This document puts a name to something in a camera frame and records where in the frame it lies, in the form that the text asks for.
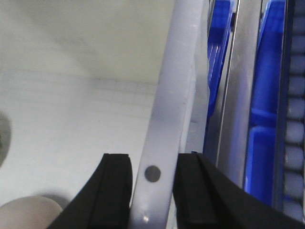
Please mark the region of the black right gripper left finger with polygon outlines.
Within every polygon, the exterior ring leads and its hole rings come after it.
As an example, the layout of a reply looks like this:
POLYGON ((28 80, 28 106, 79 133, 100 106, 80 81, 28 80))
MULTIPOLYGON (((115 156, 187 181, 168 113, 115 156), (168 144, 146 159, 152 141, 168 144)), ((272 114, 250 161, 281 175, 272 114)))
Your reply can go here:
POLYGON ((50 229, 126 229, 132 195, 127 154, 104 154, 96 170, 50 229))

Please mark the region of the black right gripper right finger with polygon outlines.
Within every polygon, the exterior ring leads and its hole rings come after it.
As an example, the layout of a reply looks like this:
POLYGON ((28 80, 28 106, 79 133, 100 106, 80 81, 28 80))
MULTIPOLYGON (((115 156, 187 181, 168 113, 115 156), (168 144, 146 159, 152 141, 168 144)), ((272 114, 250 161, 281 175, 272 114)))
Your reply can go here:
POLYGON ((303 229, 240 189, 203 154, 179 154, 173 183, 180 229, 303 229))

